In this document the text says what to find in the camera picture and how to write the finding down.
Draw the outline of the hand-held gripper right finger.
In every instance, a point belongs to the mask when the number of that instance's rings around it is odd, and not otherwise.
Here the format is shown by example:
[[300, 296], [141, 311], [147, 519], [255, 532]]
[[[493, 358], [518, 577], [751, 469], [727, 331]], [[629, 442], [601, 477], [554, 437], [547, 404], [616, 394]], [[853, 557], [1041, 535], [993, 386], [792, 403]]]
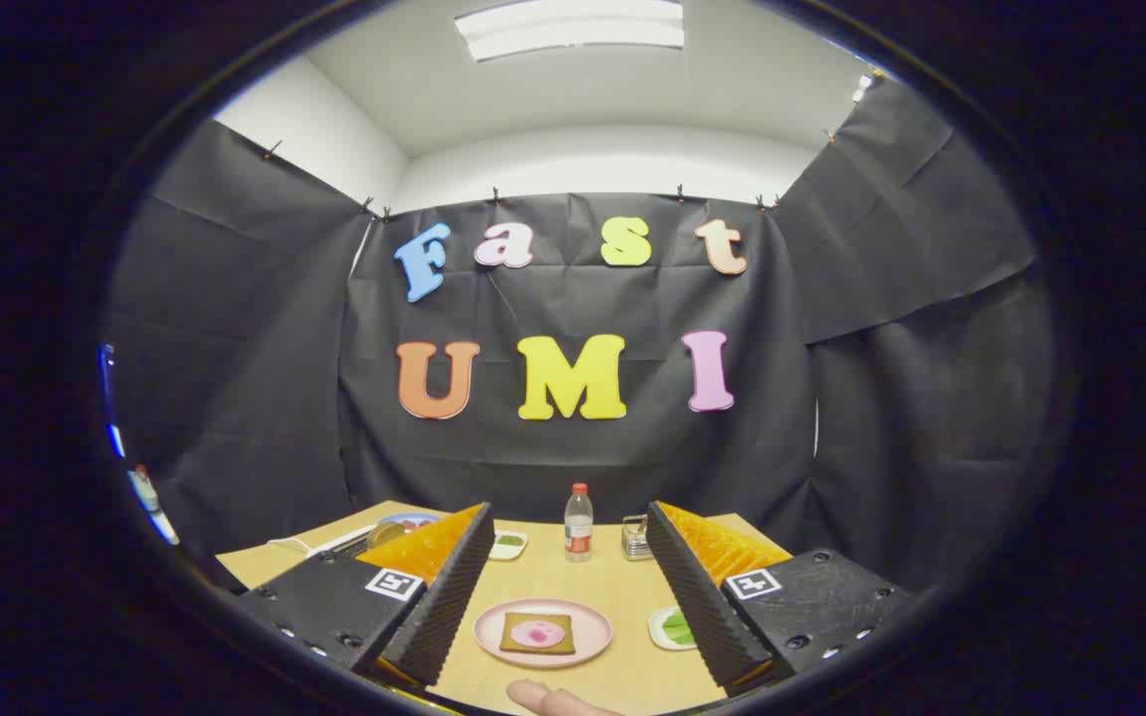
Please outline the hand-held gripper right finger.
[[646, 538], [727, 697], [846, 655], [917, 601], [831, 548], [792, 556], [660, 499]]

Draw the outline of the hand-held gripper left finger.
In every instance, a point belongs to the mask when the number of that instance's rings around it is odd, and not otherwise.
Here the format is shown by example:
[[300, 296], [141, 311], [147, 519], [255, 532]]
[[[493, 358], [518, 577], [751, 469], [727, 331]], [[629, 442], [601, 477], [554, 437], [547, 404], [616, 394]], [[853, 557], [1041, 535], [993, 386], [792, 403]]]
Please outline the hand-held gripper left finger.
[[494, 538], [482, 502], [362, 552], [325, 550], [236, 603], [315, 660], [426, 689], [440, 679]]

